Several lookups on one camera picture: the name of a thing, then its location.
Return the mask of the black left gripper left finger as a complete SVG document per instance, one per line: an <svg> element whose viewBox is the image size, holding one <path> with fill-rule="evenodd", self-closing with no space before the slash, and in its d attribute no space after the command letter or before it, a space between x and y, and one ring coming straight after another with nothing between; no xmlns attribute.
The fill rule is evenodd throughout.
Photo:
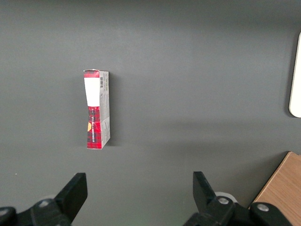
<svg viewBox="0 0 301 226"><path fill-rule="evenodd" d="M14 207L0 208L2 226L71 226L87 199L87 178L77 173L54 197L38 201L17 213Z"/></svg>

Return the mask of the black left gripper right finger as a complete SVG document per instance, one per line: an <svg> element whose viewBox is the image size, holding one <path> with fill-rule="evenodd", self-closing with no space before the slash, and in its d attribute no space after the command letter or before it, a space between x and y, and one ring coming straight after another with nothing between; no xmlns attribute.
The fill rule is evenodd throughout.
<svg viewBox="0 0 301 226"><path fill-rule="evenodd" d="M193 173L193 197L198 209L187 226L290 226L274 205L255 202L245 208L224 195L217 196L203 172Z"/></svg>

